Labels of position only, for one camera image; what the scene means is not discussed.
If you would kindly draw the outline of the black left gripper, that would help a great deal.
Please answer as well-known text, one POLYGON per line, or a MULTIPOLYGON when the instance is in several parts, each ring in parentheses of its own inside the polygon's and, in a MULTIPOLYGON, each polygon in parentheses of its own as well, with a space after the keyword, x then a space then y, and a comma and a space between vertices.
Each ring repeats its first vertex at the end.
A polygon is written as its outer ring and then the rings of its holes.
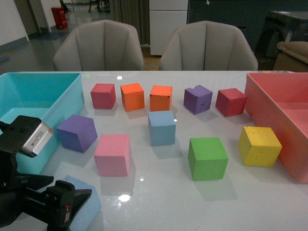
POLYGON ((49 231, 67 231, 91 189, 77 189, 53 176, 18 173, 14 154, 0 153, 0 226, 12 224, 22 213, 47 223, 49 231))

